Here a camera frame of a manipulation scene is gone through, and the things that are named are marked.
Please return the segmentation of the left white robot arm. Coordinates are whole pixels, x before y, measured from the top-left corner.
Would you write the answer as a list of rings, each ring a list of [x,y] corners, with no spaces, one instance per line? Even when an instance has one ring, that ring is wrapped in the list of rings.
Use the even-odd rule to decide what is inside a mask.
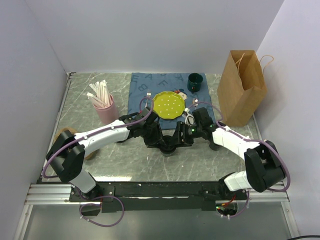
[[[87,201],[94,201],[100,191],[95,178],[83,169],[85,158],[108,144],[130,138],[147,137],[159,116],[146,107],[136,115],[125,115],[97,129],[58,135],[47,153],[48,164],[62,183],[70,183],[81,191]]]

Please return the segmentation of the dark transparent coffee cup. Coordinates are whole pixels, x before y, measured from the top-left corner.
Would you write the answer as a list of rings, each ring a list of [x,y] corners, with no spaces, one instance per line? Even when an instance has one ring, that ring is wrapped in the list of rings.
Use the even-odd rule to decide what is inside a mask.
[[[163,152],[162,155],[163,155],[164,157],[170,157],[170,156],[173,155],[173,153],[174,153],[174,152]]]

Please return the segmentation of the black coffee cup lid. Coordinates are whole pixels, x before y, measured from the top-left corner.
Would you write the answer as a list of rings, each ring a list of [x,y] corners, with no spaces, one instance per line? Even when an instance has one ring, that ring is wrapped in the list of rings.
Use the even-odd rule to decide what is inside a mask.
[[[175,152],[176,147],[174,145],[166,145],[165,150],[160,150],[162,153],[167,153],[167,152]]]

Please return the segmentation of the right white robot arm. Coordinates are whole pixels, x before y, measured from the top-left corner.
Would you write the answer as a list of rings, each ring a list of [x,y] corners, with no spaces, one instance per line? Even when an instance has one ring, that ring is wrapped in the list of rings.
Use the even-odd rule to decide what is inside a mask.
[[[284,161],[271,141],[251,139],[241,135],[219,121],[211,124],[210,136],[213,144],[224,147],[236,154],[245,163],[245,171],[226,176],[219,186],[219,195],[230,199],[238,190],[253,189],[262,193],[266,190],[286,192],[291,177]]]

